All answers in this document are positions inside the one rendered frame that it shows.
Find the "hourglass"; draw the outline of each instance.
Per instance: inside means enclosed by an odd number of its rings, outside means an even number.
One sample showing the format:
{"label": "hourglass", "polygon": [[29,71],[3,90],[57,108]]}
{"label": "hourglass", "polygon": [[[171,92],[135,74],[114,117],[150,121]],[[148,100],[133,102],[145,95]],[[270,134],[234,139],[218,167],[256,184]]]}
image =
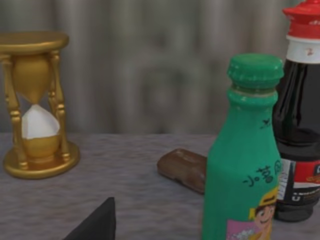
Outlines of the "hourglass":
{"label": "hourglass", "polygon": [[[68,42],[62,32],[0,34],[5,101],[13,130],[13,148],[3,165],[14,177],[52,177],[71,169],[80,159],[78,147],[66,137],[60,84],[59,51]],[[51,112],[39,105],[45,92]],[[32,104],[23,116],[17,93]]]}

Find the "curtain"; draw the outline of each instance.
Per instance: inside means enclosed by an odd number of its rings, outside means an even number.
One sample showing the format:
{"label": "curtain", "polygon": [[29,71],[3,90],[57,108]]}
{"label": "curtain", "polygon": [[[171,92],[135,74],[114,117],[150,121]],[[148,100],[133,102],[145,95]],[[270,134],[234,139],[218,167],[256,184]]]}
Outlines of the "curtain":
{"label": "curtain", "polygon": [[[68,132],[211,134],[228,109],[230,57],[284,59],[282,8],[299,2],[0,0],[0,31],[70,36],[60,73]],[[0,93],[0,132],[10,132],[2,72]],[[20,103],[23,112],[30,107]]]}

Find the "green bottle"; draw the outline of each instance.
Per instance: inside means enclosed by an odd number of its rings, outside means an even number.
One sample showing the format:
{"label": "green bottle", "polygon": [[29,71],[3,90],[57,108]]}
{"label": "green bottle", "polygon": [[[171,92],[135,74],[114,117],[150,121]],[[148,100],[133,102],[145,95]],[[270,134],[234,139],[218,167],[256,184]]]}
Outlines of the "green bottle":
{"label": "green bottle", "polygon": [[282,168],[272,109],[283,64],[240,54],[227,74],[230,108],[207,158],[202,240],[270,240]]}

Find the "red bottle cap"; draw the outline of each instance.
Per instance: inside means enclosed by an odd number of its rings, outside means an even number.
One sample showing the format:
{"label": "red bottle cap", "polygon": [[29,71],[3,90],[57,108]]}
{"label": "red bottle cap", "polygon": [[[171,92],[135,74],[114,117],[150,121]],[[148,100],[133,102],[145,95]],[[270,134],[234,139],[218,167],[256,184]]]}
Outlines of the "red bottle cap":
{"label": "red bottle cap", "polygon": [[283,12],[291,21],[289,36],[320,40],[320,0],[306,0]]}

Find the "cartoon face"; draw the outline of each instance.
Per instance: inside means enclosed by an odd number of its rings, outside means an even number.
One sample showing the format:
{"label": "cartoon face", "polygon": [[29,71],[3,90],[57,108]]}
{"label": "cartoon face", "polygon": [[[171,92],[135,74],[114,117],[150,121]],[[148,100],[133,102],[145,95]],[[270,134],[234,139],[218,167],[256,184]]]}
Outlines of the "cartoon face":
{"label": "cartoon face", "polygon": [[254,219],[256,226],[260,230],[266,229],[271,224],[274,213],[275,205],[258,207],[256,209],[256,215]]}

